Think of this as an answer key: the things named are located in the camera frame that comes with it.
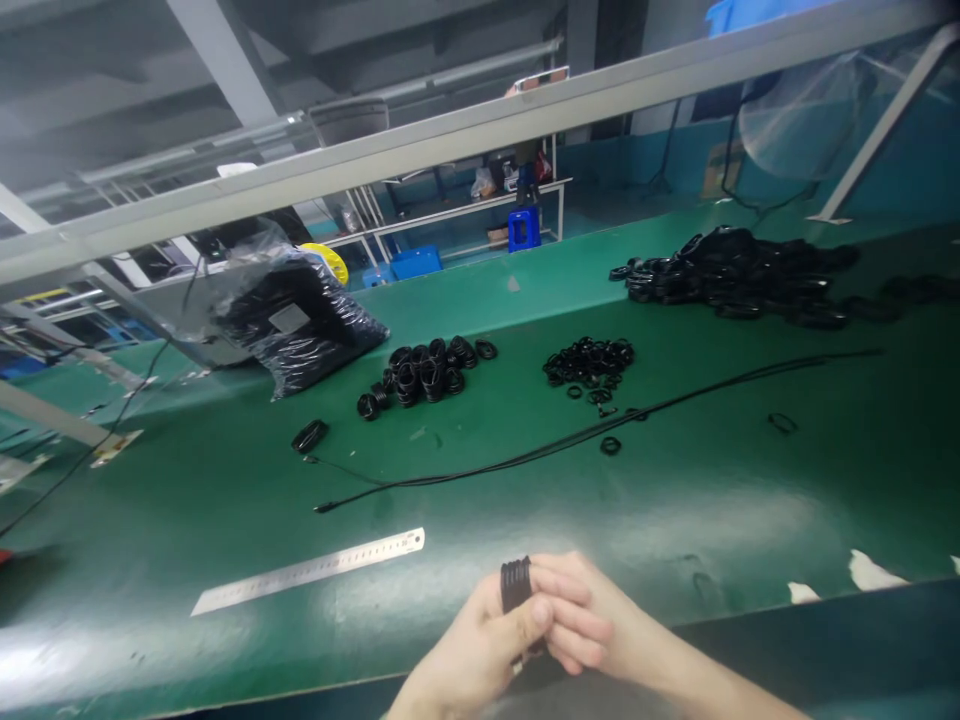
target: steel ruler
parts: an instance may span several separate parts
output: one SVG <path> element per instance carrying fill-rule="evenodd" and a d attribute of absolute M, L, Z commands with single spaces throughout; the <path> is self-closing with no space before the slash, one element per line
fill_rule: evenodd
<path fill-rule="evenodd" d="M 342 575 L 345 572 L 357 570 L 367 565 L 376 565 L 384 560 L 392 560 L 401 555 L 408 555 L 423 550 L 425 540 L 426 535 L 423 528 L 417 528 L 399 535 L 391 535 L 382 540 L 374 540 L 365 545 L 357 545 L 346 550 L 323 555 L 296 565 L 288 565 L 285 568 L 255 575 L 245 580 L 238 580 L 229 585 L 210 588 L 204 590 L 203 594 L 200 595 L 200 599 L 193 607 L 190 617 L 221 610 L 231 605 L 239 605 L 248 600 L 256 600 L 265 595 L 272 595 L 334 575 Z"/>

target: pile of black rubber rings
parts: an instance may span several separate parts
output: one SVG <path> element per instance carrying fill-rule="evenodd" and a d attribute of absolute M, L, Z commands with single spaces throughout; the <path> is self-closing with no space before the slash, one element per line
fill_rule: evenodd
<path fill-rule="evenodd" d="M 357 400 L 357 412 L 364 420 L 375 420 L 381 410 L 390 407 L 390 394 L 396 393 L 400 407 L 413 407 L 421 397 L 429 403 L 444 396 L 459 395 L 466 386 L 464 369 L 477 366 L 477 358 L 493 360 L 496 346 L 488 340 L 470 341 L 457 335 L 448 346 L 443 338 L 429 345 L 401 347 L 393 351 L 379 382 Z"/>
<path fill-rule="evenodd" d="M 895 308 L 866 298 L 834 303 L 827 298 L 830 273 L 852 267 L 860 250 L 851 245 L 818 249 L 806 240 L 777 243 L 758 240 L 745 228 L 720 226 L 696 235 L 669 258 L 634 258 L 610 271 L 624 280 L 628 296 L 639 303 L 704 303 L 718 317 L 755 320 L 782 315 L 801 327 L 835 330 L 851 315 L 895 320 Z"/>
<path fill-rule="evenodd" d="M 629 340 L 582 337 L 547 358 L 543 372 L 551 387 L 574 383 L 567 388 L 567 396 L 573 400 L 582 398 L 586 389 L 587 402 L 596 405 L 603 418 L 617 412 L 617 408 L 605 409 L 603 404 L 613 400 L 613 391 L 620 386 L 623 372 L 633 364 L 634 356 Z"/>

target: aluminum rail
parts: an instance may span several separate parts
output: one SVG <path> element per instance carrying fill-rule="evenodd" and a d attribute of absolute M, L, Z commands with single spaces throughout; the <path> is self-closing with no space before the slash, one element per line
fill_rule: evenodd
<path fill-rule="evenodd" d="M 939 0 L 841 0 L 10 238 L 0 243 L 0 285 L 660 105 L 953 17 Z"/>

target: table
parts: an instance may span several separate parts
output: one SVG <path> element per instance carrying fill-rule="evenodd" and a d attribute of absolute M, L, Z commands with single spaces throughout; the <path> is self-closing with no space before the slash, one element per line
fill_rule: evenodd
<path fill-rule="evenodd" d="M 785 605 L 788 582 L 823 598 L 855 593 L 852 549 L 911 582 L 953 575 L 955 306 L 818 333 L 775 317 L 736 323 L 700 306 L 630 303 L 606 279 L 628 257 L 749 219 L 707 206 L 361 291 L 391 327 L 389 344 L 315 388 L 270 403 L 267 378 L 217 372 L 126 423 L 144 430 L 129 452 L 96 475 L 78 473 L 3 538 L 17 557 L 0 568 L 0 712 L 129 720 L 404 673 L 479 577 L 531 551 L 579 548 L 670 625 Z M 827 246 L 878 238 L 844 277 L 850 292 L 875 287 L 891 263 L 913 274 L 960 252 L 956 228 L 888 238 L 907 226 L 814 227 L 789 212 L 763 227 L 772 239 Z M 481 291 L 484 302 L 472 302 Z M 500 349 L 467 373 L 462 395 L 373 423 L 356 415 L 357 395 L 394 347 L 457 332 Z M 589 442 L 311 512 L 362 488 L 289 449 L 315 417 L 331 426 L 318 455 L 383 478 L 474 467 L 595 422 L 595 408 L 548 387 L 540 371 L 584 334 L 636 346 L 621 407 L 796 356 L 888 352 L 678 406 L 618 430 L 615 458 Z M 800 430 L 782 436 L 770 412 Z M 58 447 L 23 492 L 55 481 L 80 452 Z M 0 523 L 9 499 L 0 498 Z M 402 560 L 189 617 L 207 588 L 421 526 L 425 549 Z"/>

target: black wire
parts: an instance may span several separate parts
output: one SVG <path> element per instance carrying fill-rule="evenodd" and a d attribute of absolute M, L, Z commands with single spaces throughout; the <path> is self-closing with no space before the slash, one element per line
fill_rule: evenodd
<path fill-rule="evenodd" d="M 756 370 L 751 370 L 749 372 L 743 373 L 741 375 L 736 375 L 732 378 L 722 380 L 713 385 L 708 385 L 704 388 L 698 390 L 693 390 L 692 392 L 680 395 L 678 397 L 672 398 L 670 400 L 665 400 L 663 402 L 657 403 L 656 405 L 651 405 L 643 409 L 629 409 L 623 415 L 618 418 L 613 418 L 610 420 L 604 420 L 595 425 L 591 425 L 588 428 L 575 432 L 567 437 L 561 438 L 560 440 L 555 440 L 551 443 L 547 443 L 535 450 L 531 450 L 528 453 L 523 455 L 518 455 L 517 457 L 510 458 L 509 460 L 504 460 L 499 463 L 494 463 L 493 465 L 487 465 L 481 468 L 475 468 L 473 470 L 465 470 L 459 473 L 452 473 L 448 475 L 434 475 L 423 478 L 414 478 L 411 480 L 398 480 L 396 482 L 388 482 L 385 484 L 380 484 L 378 487 L 371 488 L 361 493 L 357 493 L 351 497 L 345 498 L 343 500 L 331 501 L 324 503 L 322 505 L 314 508 L 315 512 L 318 513 L 327 513 L 331 510 L 346 505 L 347 503 L 354 502 L 355 500 L 360 500 L 361 498 L 367 497 L 368 495 L 373 495 L 374 493 L 380 492 L 382 490 L 388 490 L 394 487 L 425 487 L 427 485 L 439 485 L 441 483 L 451 482 L 453 480 L 458 480 L 460 478 L 470 477 L 473 475 L 480 475 L 488 472 L 494 472 L 496 470 L 506 470 L 509 468 L 522 465 L 524 463 L 531 462 L 533 460 L 539 460 L 541 458 L 547 457 L 554 453 L 560 452 L 561 450 L 566 450 L 578 445 L 582 442 L 590 440 L 591 438 L 597 437 L 598 435 L 603 435 L 613 430 L 614 428 L 625 425 L 628 422 L 633 422 L 635 420 L 646 420 L 652 413 L 658 412 L 660 410 L 665 410 L 668 407 L 672 407 L 686 400 L 691 400 L 700 395 L 705 395 L 716 390 L 722 390 L 724 388 L 732 387 L 745 382 L 752 382 L 754 380 L 760 380 L 762 378 L 770 377 L 772 375 L 777 375 L 783 372 L 792 372 L 794 370 L 800 370 L 807 367 L 817 367 L 820 365 L 825 365 L 830 360 L 839 360 L 846 358 L 856 358 L 856 357 L 871 357 L 875 355 L 880 355 L 883 351 L 877 349 L 871 350 L 862 350 L 858 352 L 850 353 L 832 353 L 832 354 L 822 354 L 822 355 L 812 355 L 809 357 L 796 358 L 793 360 L 787 360 L 785 362 L 774 363 L 772 365 L 766 365 L 762 368 Z M 357 475 L 352 471 L 349 471 L 351 475 Z M 376 483 L 377 481 L 372 480 L 372 478 L 363 477 L 363 479 Z"/>
<path fill-rule="evenodd" d="M 731 151 L 731 148 L 733 147 L 733 134 L 737 126 L 737 120 L 740 118 L 740 110 L 743 109 L 743 105 L 745 102 L 746 102 L 745 100 L 741 100 L 737 104 L 737 109 L 733 113 L 733 117 L 730 118 L 730 128 L 727 132 L 727 149 L 723 159 L 723 175 L 720 176 L 720 189 L 723 191 L 724 195 L 726 195 L 728 198 L 733 200 L 737 205 L 747 210 L 752 210 L 757 214 L 757 217 L 759 218 L 759 220 L 763 220 L 770 213 L 774 212 L 775 210 L 780 210 L 781 208 L 785 208 L 787 205 L 791 204 L 792 202 L 795 202 L 796 200 L 800 200 L 801 198 L 804 198 L 804 197 L 807 197 L 807 198 L 812 197 L 813 194 L 817 191 L 817 188 L 820 186 L 820 183 L 814 180 L 810 182 L 803 190 L 798 192 L 796 195 L 791 195 L 783 202 L 779 202 L 775 205 L 768 205 L 766 207 L 747 202 L 746 200 L 741 198 L 739 195 L 737 195 L 733 190 L 727 187 L 727 174 L 730 171 L 730 151 Z"/>
<path fill-rule="evenodd" d="M 673 117 L 670 119 L 670 129 L 667 131 L 667 141 L 663 147 L 663 157 L 660 159 L 660 168 L 650 176 L 650 179 L 641 185 L 651 187 L 654 192 L 671 193 L 673 188 L 667 180 L 667 162 L 670 160 L 670 147 L 673 145 L 673 133 L 677 129 L 677 117 L 680 115 L 680 102 L 683 98 L 678 98 L 673 104 Z"/>
<path fill-rule="evenodd" d="M 184 291 L 184 294 L 183 294 L 183 302 L 182 302 L 181 305 L 180 305 L 180 318 L 181 318 L 181 319 L 183 319 L 183 316 L 186 314 L 187 301 L 188 301 L 189 298 L 190 298 L 190 292 L 193 290 L 193 285 L 194 285 L 194 283 L 197 281 L 197 275 L 200 273 L 200 265 L 201 265 L 201 263 L 205 263 L 205 262 L 206 262 L 205 258 L 201 258 L 201 259 L 197 262 L 197 266 L 196 266 L 196 267 L 194 268 L 194 270 L 193 270 L 193 276 L 190 278 L 190 282 L 187 284 L 187 289 Z M 153 356 L 153 359 L 150 361 L 150 365 L 147 367 L 147 372 L 146 372 L 146 374 L 144 375 L 143 380 L 140 382 L 140 384 L 139 384 L 133 391 L 130 392 L 130 395 L 129 395 L 129 397 L 127 397 L 127 400 L 126 400 L 126 402 L 123 404 L 123 407 L 120 408 L 120 412 L 117 414 L 116 420 L 113 421 L 113 424 L 110 426 L 110 429 L 107 430 L 107 435 L 108 435 L 108 436 L 114 434 L 114 432 L 115 432 L 115 431 L 117 430 L 117 428 L 120 426 L 120 423 L 123 422 L 123 419 L 124 419 L 123 416 L 124 416 L 124 414 L 126 414 L 127 410 L 129 409 L 130 403 L 133 402 L 133 399 L 134 399 L 137 395 L 139 395 L 139 394 L 140 394 L 140 391 L 143 390 L 143 388 L 145 388 L 145 387 L 147 386 L 147 383 L 148 383 L 148 382 L 150 382 L 150 378 L 153 376 L 153 371 L 154 371 L 154 369 L 157 367 L 157 362 L 160 360 L 160 356 L 163 354 L 163 351 L 166 350 L 167 347 L 169 347 L 169 345 L 170 345 L 170 340 L 171 340 L 171 338 L 167 338 L 166 340 L 164 340 L 163 345 L 160 346 L 160 349 L 157 350 L 156 355 Z M 51 436 L 50 438 L 45 439 L 45 440 L 44 440 L 44 443 L 49 442 L 50 440 L 53 439 L 53 437 L 55 437 L 55 435 L 54 435 L 54 436 Z M 26 509 L 26 510 L 24 510 L 22 513 L 20 513 L 17 517 L 15 517 L 13 520 L 11 520 L 10 523 L 8 523 L 8 524 L 6 525 L 6 527 L 4 527 L 2 530 L 0 530 L 0 538 L 2 538 L 4 535 L 6 535 L 6 534 L 7 534 L 8 532 L 10 532 L 11 530 L 13 530 L 13 528 L 16 527 L 16 526 L 20 523 L 21 520 L 23 520 L 25 517 L 27 517 L 27 515 L 29 515 L 30 513 L 32 513 L 34 510 L 36 510 L 36 509 L 40 506 L 40 504 L 43 503 L 44 500 L 46 500 L 48 497 L 50 497 L 54 492 L 56 492 L 56 490 L 57 490 L 61 485 L 63 485 L 65 482 L 67 482 L 67 480 L 69 480 L 69 479 L 73 476 L 73 474 L 80 468 L 80 466 L 81 466 L 84 462 L 86 462 L 86 461 L 90 458 L 91 455 L 93 455 L 93 453 L 96 451 L 96 449 L 97 449 L 98 447 L 100 447 L 100 446 L 99 446 L 99 445 L 95 445 L 95 446 L 93 446 L 93 447 L 87 448 L 87 450 L 86 450 L 82 455 L 80 455 L 79 458 L 77 458 L 77 461 L 70 467 L 70 469 L 67 470 L 66 473 L 64 473 L 63 477 L 61 477 L 59 480 L 57 480 L 57 482 L 55 482 L 55 483 L 54 483 L 53 485 L 51 485 L 49 488 L 47 488 L 47 490 L 46 490 L 45 492 L 41 493 L 41 495 L 40 495 L 36 500 L 34 500 L 29 506 L 27 506 L 27 509 Z M 22 454 L 19 455 L 18 457 L 23 457 L 23 455 L 25 455 L 25 454 L 26 454 L 26 453 L 22 453 Z"/>

